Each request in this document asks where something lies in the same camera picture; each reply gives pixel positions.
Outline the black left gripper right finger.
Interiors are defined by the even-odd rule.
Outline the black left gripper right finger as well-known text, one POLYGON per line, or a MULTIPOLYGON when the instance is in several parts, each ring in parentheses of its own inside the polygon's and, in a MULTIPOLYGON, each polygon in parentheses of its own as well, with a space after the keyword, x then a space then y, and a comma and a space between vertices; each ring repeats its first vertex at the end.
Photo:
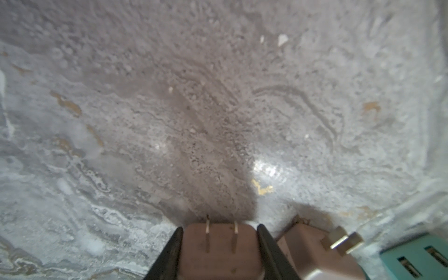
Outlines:
POLYGON ((257 227, 264 280, 300 280, 293 266, 263 224, 257 227))

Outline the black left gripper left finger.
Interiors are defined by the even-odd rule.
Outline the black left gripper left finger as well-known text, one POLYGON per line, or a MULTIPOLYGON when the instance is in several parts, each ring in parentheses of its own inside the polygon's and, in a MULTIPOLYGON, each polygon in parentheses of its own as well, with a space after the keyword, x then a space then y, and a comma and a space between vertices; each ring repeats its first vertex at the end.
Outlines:
POLYGON ((176 280, 182 247, 183 228, 178 227, 143 280, 176 280))

